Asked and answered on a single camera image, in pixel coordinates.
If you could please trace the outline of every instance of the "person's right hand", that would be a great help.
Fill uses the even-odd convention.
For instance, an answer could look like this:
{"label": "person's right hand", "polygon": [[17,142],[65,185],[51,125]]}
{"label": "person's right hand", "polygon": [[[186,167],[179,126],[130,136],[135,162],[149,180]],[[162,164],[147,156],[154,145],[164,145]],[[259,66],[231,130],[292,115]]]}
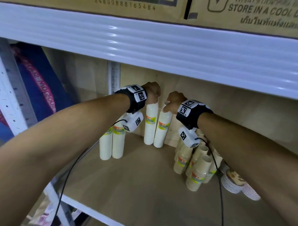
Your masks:
{"label": "person's right hand", "polygon": [[163,112],[172,112],[173,114],[177,114],[178,108],[182,104],[182,102],[186,101],[187,98],[183,95],[183,93],[178,93],[177,91],[174,91],[169,94],[167,101],[168,103],[164,108]]}

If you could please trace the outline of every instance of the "barcode number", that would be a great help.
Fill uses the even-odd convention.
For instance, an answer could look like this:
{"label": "barcode number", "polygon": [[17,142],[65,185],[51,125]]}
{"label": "barcode number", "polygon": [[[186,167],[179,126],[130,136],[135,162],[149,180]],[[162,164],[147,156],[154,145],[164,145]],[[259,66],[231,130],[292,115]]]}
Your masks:
{"label": "barcode number", "polygon": [[127,1],[95,0],[95,3],[131,7],[131,8],[136,8],[136,9],[155,10],[155,5],[144,4],[144,3],[132,3],[132,2],[127,2]]}

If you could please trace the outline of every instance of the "wrist-mounted device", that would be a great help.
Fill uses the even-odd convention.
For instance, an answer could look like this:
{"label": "wrist-mounted device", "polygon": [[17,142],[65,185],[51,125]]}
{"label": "wrist-mounted device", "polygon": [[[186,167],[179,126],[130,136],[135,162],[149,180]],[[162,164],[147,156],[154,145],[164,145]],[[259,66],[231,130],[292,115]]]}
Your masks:
{"label": "wrist-mounted device", "polygon": [[206,104],[197,100],[186,100],[178,108],[176,119],[183,124],[178,132],[189,148],[194,148],[200,143],[195,130],[198,128],[198,118],[204,112],[213,113]]}
{"label": "wrist-mounted device", "polygon": [[139,110],[145,106],[147,92],[139,85],[129,85],[120,88],[115,93],[125,94],[130,100],[128,114],[124,118],[122,125],[126,131],[133,132],[144,119],[143,114]]}
{"label": "wrist-mounted device", "polygon": [[147,92],[139,85],[129,85],[120,88],[115,93],[122,93],[128,96],[130,100],[130,107],[127,113],[135,113],[145,106],[147,100]]}

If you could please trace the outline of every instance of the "blue fabric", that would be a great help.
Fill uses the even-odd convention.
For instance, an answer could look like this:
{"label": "blue fabric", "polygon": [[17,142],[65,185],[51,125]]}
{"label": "blue fabric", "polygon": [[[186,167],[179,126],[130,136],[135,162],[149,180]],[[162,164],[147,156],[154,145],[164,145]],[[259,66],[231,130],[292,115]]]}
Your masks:
{"label": "blue fabric", "polygon": [[[68,95],[68,93],[66,93],[59,78],[53,71],[45,53],[43,52],[40,46],[27,43],[17,43],[12,46],[18,47],[21,51],[21,55],[30,60],[31,64],[38,70],[39,74],[43,77],[44,81],[47,83],[53,94],[56,112],[75,104],[74,101]],[[18,57],[16,57],[15,59],[25,87],[27,89],[27,93],[30,98],[33,110],[35,112],[37,121],[40,122],[46,117],[52,115],[53,111],[48,106],[45,97],[43,96],[43,93],[36,85],[30,72],[25,68],[25,66],[22,64],[21,60]],[[9,128],[8,130],[7,126],[0,123],[0,139],[2,139],[3,141],[7,141],[13,137],[13,134]]]}

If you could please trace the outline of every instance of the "person's left hand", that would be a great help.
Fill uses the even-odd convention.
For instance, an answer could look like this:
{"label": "person's left hand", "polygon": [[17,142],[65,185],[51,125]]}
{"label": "person's left hand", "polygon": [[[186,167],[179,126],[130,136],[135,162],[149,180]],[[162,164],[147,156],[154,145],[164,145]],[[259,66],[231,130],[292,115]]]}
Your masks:
{"label": "person's left hand", "polygon": [[147,92],[147,100],[145,104],[157,103],[158,97],[161,94],[160,86],[157,82],[147,82],[142,85],[143,89]]}

